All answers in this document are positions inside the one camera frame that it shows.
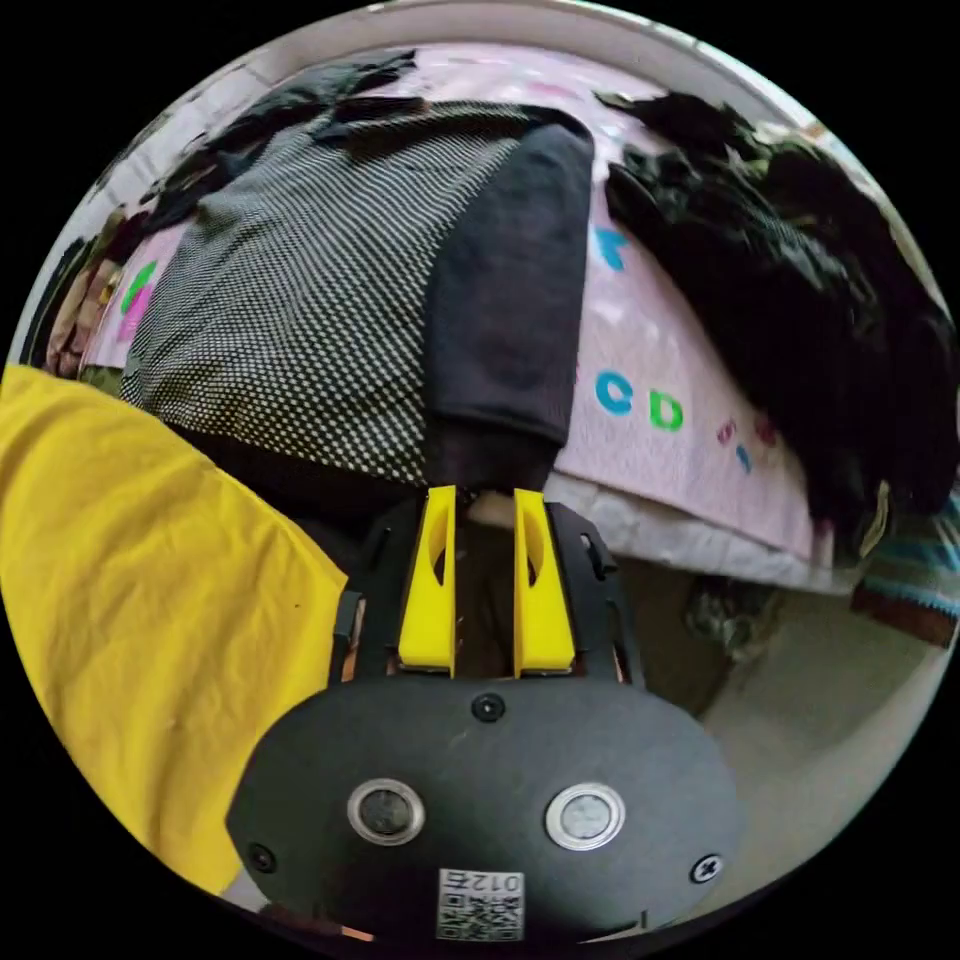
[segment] printed number label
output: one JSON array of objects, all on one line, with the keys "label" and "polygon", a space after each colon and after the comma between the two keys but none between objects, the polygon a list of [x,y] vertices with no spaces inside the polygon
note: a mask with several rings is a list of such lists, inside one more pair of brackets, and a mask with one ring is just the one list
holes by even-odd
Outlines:
[{"label": "printed number label", "polygon": [[441,870],[437,939],[509,943],[523,939],[522,873]]}]

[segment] screw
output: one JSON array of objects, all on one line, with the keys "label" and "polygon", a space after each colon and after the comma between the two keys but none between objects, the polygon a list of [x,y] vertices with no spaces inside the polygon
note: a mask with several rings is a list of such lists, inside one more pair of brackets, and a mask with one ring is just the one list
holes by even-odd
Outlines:
[{"label": "screw", "polygon": [[481,723],[496,723],[507,712],[507,705],[496,693],[481,693],[470,709]]},{"label": "screw", "polygon": [[690,871],[690,879],[694,883],[709,883],[711,880],[720,876],[723,870],[723,858],[716,853],[701,857]]},{"label": "screw", "polygon": [[277,869],[277,858],[262,843],[251,843],[247,854],[258,873],[273,873]]}]

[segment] yellow shirt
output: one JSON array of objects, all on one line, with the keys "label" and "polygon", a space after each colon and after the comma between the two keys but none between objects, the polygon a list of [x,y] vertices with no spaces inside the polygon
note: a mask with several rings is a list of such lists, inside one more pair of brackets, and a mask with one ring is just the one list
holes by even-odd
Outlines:
[{"label": "yellow shirt", "polygon": [[326,686],[344,575],[150,415],[8,367],[0,592],[27,676],[120,822],[210,893],[257,740]]}]

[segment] dark gray fabric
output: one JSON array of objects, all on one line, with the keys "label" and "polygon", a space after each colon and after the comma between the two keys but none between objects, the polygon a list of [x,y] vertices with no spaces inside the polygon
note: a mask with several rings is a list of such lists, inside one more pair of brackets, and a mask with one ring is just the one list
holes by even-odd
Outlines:
[{"label": "dark gray fabric", "polygon": [[567,441],[593,142],[526,136],[443,245],[426,301],[431,484],[540,489]]}]

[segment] cloth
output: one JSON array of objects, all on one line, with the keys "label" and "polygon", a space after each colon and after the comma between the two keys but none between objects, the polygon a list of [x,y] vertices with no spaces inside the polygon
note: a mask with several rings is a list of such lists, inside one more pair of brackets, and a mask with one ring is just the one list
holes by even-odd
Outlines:
[{"label": "cloth", "polygon": [[123,232],[126,220],[123,204],[110,213],[61,301],[47,341],[43,364],[47,372],[76,379],[83,351],[106,305],[104,291],[118,267],[110,258],[110,248]]},{"label": "cloth", "polygon": [[109,397],[119,397],[123,371],[115,367],[86,366],[80,370],[77,379],[81,383],[89,384],[91,387],[94,387],[101,393],[105,393]]},{"label": "cloth", "polygon": [[[335,498],[341,516],[424,486],[437,256],[523,138],[553,125],[589,142],[558,111],[409,98],[346,102],[276,134],[201,202],[134,337],[123,399],[258,492]],[[575,249],[584,225],[570,228]],[[509,279],[503,264],[490,282]]]},{"label": "cloth", "polygon": [[604,102],[677,145],[660,157],[628,147],[611,165],[611,216],[660,260],[796,451],[814,519],[858,552],[876,539],[882,483],[894,506],[938,511],[960,461],[960,349],[876,206],[826,154],[763,144],[729,107]]},{"label": "cloth", "polygon": [[775,588],[730,577],[697,577],[684,623],[695,637],[721,646],[734,663],[756,659],[776,627],[782,594]]},{"label": "cloth", "polygon": [[960,624],[960,482],[935,517],[901,517],[877,548],[852,609],[937,647]]},{"label": "cloth", "polygon": [[90,337],[80,369],[87,366],[122,370],[134,334],[163,272],[180,245],[189,221],[147,237],[127,259],[115,292]]},{"label": "cloth", "polygon": [[0,384],[0,593],[91,787],[180,876],[240,869],[224,818],[268,727],[326,683],[344,575],[158,420],[26,367]]},{"label": "cloth", "polygon": [[144,224],[145,232],[154,233],[182,221],[201,198],[248,170],[275,133],[414,69],[416,51],[384,51],[312,67],[271,90],[170,174]]},{"label": "cloth", "polygon": [[431,485],[540,490],[567,442],[593,144],[535,130],[457,222],[426,301]]},{"label": "cloth", "polygon": [[30,321],[30,329],[24,339],[20,362],[32,367],[42,367],[46,362],[47,344],[53,332],[53,325],[64,298],[77,275],[87,262],[87,257],[93,247],[93,240],[84,240],[77,237],[63,252],[59,263],[54,268],[47,286],[43,291],[37,309]]}]

